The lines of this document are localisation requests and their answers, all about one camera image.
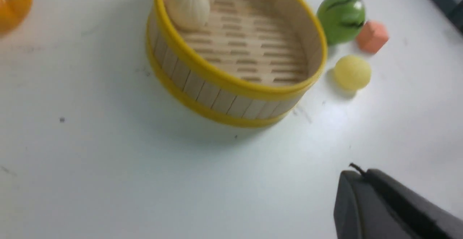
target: white surface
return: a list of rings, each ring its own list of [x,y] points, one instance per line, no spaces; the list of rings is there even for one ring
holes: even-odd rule
[[[152,0],[35,0],[0,40],[0,238],[333,239],[350,162],[463,218],[463,39],[429,0],[365,1],[391,35],[369,86],[347,99],[323,74],[294,114],[247,130],[153,77]]]

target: pink block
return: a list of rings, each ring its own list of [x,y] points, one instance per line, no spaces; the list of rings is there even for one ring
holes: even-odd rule
[[[377,53],[389,40],[386,27],[377,21],[367,21],[356,38],[358,47],[368,53]]]

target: wooden slat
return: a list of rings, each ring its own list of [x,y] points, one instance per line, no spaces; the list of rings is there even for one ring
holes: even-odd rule
[[[267,102],[262,110],[259,112],[258,119],[268,119],[281,101]]]
[[[228,112],[228,109],[230,109],[230,106],[232,105],[235,98],[236,94],[232,94],[222,89],[218,93],[217,98],[215,99],[214,104],[212,105],[212,109],[216,112],[226,114]]]
[[[198,95],[197,102],[200,104],[203,104],[204,106],[210,108],[212,104],[215,101],[215,98],[217,98],[218,92],[220,89],[208,82],[204,82],[200,94]]]
[[[203,84],[204,80],[197,73],[191,71],[183,92],[186,93],[191,99],[196,100],[200,94]]]
[[[263,109],[263,107],[265,106],[265,104],[266,104],[265,101],[257,100],[257,99],[253,100],[250,106],[248,107],[248,109],[246,109],[246,112],[243,114],[243,118],[256,119],[259,113],[261,112],[261,110]]]
[[[167,48],[166,54],[164,56],[164,61],[162,63],[162,69],[164,70],[164,72],[166,72],[169,78],[171,78],[172,74],[174,73],[177,61],[178,56],[174,53],[174,51],[172,51],[172,49]]]
[[[156,57],[160,65],[162,65],[162,63],[164,62],[166,50],[167,50],[166,42],[161,36],[158,36],[155,51],[154,51],[154,56]]]
[[[175,65],[174,74],[172,74],[172,81],[178,87],[183,90],[185,82],[187,81],[188,75],[190,74],[190,68],[185,65],[181,60],[177,60]]]
[[[273,110],[270,118],[277,117],[278,115],[284,114],[285,112],[289,111],[293,108],[301,99],[302,95],[295,97],[293,99],[289,99],[286,101],[282,101],[276,108]]]
[[[246,109],[251,105],[252,99],[238,96],[233,101],[233,104],[230,106],[230,109],[227,112],[227,115],[241,118],[243,114],[246,112]]]

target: yellow object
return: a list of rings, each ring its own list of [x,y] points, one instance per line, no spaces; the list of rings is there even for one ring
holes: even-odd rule
[[[370,82],[371,68],[362,58],[344,56],[334,66],[334,78],[342,88],[356,91]]]
[[[205,82],[210,83],[213,87],[220,89],[219,95],[236,95],[236,97],[242,95],[244,100],[240,102],[246,102],[248,99],[258,99],[256,104],[251,104],[252,106],[259,105],[259,102],[265,102],[266,104],[279,104],[281,101],[298,101],[300,97],[319,79],[320,75],[323,72],[324,64],[326,62],[327,46],[326,39],[324,37],[323,29],[314,15],[310,10],[307,4],[303,0],[296,0],[296,2],[301,5],[303,10],[308,14],[308,18],[311,19],[313,24],[313,29],[316,30],[317,36],[313,41],[317,41],[319,44],[319,54],[316,59],[319,59],[320,63],[314,65],[316,70],[311,77],[298,82],[293,85],[287,86],[266,86],[261,84],[256,84],[250,81],[244,81],[240,78],[232,76],[225,71],[213,66],[208,61],[206,61],[202,56],[196,53],[188,44],[184,41],[179,32],[175,29],[174,25],[171,23],[167,10],[164,5],[164,0],[154,0],[154,7],[152,10],[153,15],[150,17],[151,20],[154,20],[156,23],[156,28],[159,31],[159,35],[152,37],[150,39],[150,27],[148,26],[147,32],[147,53],[149,61],[152,65],[153,70],[156,72],[157,77],[160,82],[164,85],[169,92],[175,96],[180,102],[190,109],[196,111],[204,117],[210,118],[217,122],[225,123],[228,125],[235,125],[239,127],[263,127],[266,125],[273,124],[282,119],[290,110],[291,107],[284,108],[285,110],[271,118],[266,119],[245,119],[244,117],[237,118],[232,117],[225,113],[213,111],[211,107],[206,107],[189,95],[187,95],[175,82],[172,80],[172,76],[167,75],[164,66],[164,59],[170,59],[172,57],[177,57],[177,66],[178,68],[187,68],[191,71],[191,74],[196,74],[201,79],[204,79]],[[153,48],[160,50],[159,45],[167,45],[168,53],[158,57],[156,53],[153,54]]]
[[[29,13],[32,0],[0,0],[0,34],[19,25]]]
[[[172,21],[185,30],[203,27],[211,11],[209,0],[167,0],[166,8]]]

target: yellow ball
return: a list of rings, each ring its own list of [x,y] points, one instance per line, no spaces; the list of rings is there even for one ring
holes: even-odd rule
[[[334,66],[334,78],[344,89],[357,91],[370,82],[370,65],[357,56],[344,56]]]

